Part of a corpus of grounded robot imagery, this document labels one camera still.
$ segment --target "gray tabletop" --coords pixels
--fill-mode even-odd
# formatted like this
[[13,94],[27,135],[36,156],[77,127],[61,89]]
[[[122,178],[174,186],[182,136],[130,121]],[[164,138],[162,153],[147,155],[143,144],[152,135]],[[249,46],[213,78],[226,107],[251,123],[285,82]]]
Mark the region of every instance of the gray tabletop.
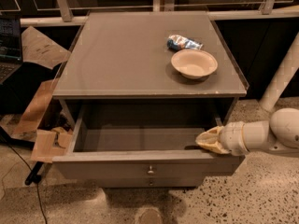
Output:
[[[204,44],[218,62],[206,80],[171,65],[170,35]],[[239,75],[205,12],[91,13],[54,91],[54,98],[237,97]]]

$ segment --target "open drawer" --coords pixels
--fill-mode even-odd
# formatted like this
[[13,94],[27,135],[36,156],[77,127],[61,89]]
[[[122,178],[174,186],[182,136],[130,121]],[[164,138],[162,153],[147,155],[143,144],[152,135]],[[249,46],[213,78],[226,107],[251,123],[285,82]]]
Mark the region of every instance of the open drawer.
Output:
[[195,144],[213,120],[209,107],[205,99],[87,103],[68,151],[53,163],[66,178],[98,179],[102,187],[197,187],[207,175],[231,175],[243,157]]

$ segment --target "bowl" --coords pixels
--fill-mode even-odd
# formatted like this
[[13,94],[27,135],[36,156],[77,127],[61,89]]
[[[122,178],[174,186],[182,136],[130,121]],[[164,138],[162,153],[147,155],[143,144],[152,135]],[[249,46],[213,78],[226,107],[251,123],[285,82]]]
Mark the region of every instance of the bowl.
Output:
[[211,75],[218,63],[209,53],[199,49],[183,49],[171,58],[171,64],[183,76],[198,79]]

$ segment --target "white robotic arm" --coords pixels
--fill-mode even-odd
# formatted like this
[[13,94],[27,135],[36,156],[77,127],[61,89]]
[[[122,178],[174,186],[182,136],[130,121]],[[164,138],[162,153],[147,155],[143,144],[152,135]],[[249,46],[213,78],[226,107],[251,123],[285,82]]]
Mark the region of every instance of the white robotic arm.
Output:
[[235,156],[263,151],[299,157],[299,110],[280,109],[270,121],[239,121],[215,127],[198,135],[196,143],[213,152]]

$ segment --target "terrazzo floor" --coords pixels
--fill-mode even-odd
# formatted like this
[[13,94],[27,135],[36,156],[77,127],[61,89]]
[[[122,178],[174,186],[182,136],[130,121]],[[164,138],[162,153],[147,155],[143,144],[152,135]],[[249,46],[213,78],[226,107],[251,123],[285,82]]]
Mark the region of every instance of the terrazzo floor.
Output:
[[[282,107],[299,108],[299,97],[280,99],[276,109]],[[256,100],[244,100],[230,121],[268,118]],[[15,122],[10,119],[2,122],[8,127]],[[30,150],[15,149],[34,165]],[[64,179],[55,165],[43,166],[38,186],[25,186],[24,162],[6,145],[0,145],[0,157],[0,223],[46,223],[38,193],[52,224],[137,224],[146,210],[156,211],[164,224],[299,223],[298,158],[250,153],[232,176],[207,177],[196,189],[101,189],[96,180]]]

